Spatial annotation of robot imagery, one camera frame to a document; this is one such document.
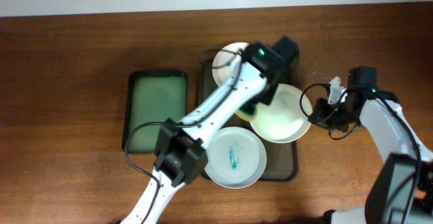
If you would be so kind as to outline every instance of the blue scribble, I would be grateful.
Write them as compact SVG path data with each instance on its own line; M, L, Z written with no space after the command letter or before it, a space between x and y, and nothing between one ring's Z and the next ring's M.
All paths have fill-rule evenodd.
M235 154L236 151L237 151L237 144L230 146L229 154L230 154L230 163L232 169L236 169L236 167L239 164L238 155Z

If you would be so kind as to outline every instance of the wooden table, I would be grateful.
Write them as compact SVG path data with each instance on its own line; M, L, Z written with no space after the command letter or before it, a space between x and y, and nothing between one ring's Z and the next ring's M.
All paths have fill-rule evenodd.
M304 89L356 66L378 68L406 119L433 148L433 3L335 5L0 18L0 223L108 223L134 207L149 179L120 149L128 75L180 68L194 107L200 51L235 41L301 50ZM314 102L320 89L307 95ZM260 223L318 217L364 203L382 161L365 129L333 141L311 127L289 183L225 189L199 178L162 223ZM133 160L151 170L154 156Z

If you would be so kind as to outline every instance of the robotic hand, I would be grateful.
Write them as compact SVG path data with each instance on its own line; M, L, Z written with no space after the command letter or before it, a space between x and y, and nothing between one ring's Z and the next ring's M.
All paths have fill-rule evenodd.
M235 68L236 75L180 122L168 119L132 130L130 138L142 127L161 125L152 174L129 160L129 140L125 143L128 163L151 180L121 223L156 223L174 194L204 170L208 162L206 148L213 135L245 103L270 104L283 72L297 54L297 45L286 37L272 48L262 43L249 45L238 52L241 62ZM365 206L333 212L330 223L433 223L433 189L427 188L433 185L433 153L407 124L396 97L377 89L374 68L355 68L349 72L348 81L348 89L340 91L336 103L318 99L307 117L329 130L329 135L333 130L347 132L350 123L366 127L385 164ZM316 85L330 88L328 84ZM427 192L424 200L413 199L416 187Z

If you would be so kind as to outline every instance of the dark rectangular tray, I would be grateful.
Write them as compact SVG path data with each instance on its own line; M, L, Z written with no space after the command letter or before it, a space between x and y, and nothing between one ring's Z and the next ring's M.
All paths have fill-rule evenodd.
M289 83L289 80L283 79L282 82ZM201 104L217 87L218 85L212 76L212 69L202 67L198 103ZM225 123L224 127L243 127L255 133L249 122L240 119L236 115L233 115ZM293 180L298 173L298 146L296 141L290 143L272 143L263 138L260 139L266 149L267 163L259 181ZM210 179L205 171L203 171L202 176Z

